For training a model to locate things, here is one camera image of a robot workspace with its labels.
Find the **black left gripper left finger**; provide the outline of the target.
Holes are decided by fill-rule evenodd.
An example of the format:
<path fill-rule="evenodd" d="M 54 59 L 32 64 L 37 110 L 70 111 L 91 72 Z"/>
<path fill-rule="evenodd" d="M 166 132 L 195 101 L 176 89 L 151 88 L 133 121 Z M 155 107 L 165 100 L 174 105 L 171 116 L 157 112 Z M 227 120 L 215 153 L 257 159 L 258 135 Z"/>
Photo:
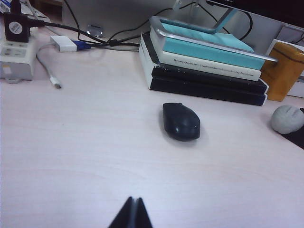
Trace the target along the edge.
<path fill-rule="evenodd" d="M 135 216 L 135 199 L 129 197 L 116 214 L 109 228 L 129 228 Z"/>

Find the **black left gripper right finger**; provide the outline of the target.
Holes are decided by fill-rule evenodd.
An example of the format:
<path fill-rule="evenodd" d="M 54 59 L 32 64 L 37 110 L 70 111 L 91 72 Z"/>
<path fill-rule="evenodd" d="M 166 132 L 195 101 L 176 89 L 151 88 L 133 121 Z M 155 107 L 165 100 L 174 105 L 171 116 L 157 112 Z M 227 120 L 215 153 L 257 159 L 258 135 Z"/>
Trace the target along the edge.
<path fill-rule="evenodd" d="M 138 228 L 152 228 L 152 223 L 150 221 L 148 212 L 144 205 L 142 198 L 138 199 L 137 206 L 137 227 Z"/>

